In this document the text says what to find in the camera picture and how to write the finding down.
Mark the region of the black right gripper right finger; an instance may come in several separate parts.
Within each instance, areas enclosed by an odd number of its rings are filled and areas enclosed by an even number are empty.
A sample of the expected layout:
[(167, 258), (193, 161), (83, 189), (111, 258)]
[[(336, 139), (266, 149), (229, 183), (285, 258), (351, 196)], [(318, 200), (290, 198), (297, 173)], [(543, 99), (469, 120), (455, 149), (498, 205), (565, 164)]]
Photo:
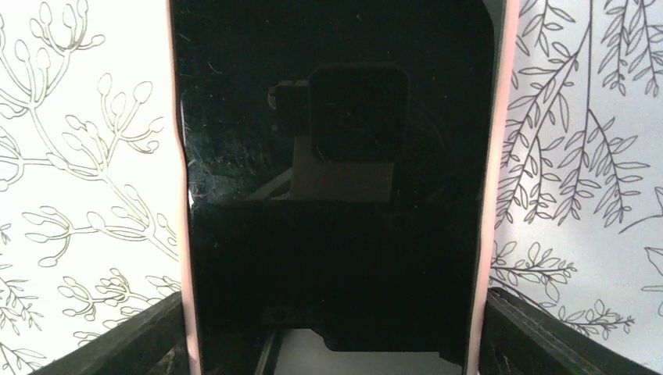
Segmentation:
[(486, 296), (478, 372), (645, 375), (650, 369), (581, 335), (504, 289)]

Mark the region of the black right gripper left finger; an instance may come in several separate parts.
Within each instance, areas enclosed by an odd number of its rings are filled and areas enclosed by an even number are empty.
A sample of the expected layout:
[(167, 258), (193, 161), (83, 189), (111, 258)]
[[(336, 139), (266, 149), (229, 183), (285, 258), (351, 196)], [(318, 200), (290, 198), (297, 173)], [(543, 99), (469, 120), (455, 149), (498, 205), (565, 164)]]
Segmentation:
[(33, 375), (146, 374), (184, 339), (176, 292)]

